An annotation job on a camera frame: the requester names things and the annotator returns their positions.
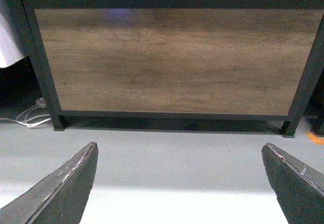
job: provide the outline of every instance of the gray floor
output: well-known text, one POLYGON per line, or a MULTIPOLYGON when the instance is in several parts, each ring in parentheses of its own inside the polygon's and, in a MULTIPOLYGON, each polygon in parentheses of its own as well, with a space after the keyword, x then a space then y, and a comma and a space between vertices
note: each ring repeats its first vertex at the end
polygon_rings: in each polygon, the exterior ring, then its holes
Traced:
MULTIPOLYGON (((13 97, 0 107, 0 117, 14 118, 38 96, 31 90, 13 97)), ((271 142, 324 172, 324 147, 305 134, 308 119, 302 119, 294 139, 277 135, 276 122, 222 122, 220 133, 210 124, 81 119, 54 132, 50 122, 28 129, 0 121, 0 207, 94 141, 98 168, 82 224, 287 223, 268 183, 261 149, 271 142), (132 129, 135 123, 143 130, 132 129), (256 132, 256 126, 264 130, 256 132), (250 133, 241 133, 246 129, 250 133)))

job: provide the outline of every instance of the wood grain panel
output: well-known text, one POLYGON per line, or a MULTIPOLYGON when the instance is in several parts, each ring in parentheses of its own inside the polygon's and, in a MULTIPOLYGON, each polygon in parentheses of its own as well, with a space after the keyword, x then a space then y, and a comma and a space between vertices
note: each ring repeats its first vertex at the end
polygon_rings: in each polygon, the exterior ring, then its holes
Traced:
POLYGON ((63 110, 287 115, 323 10, 36 10, 63 110))

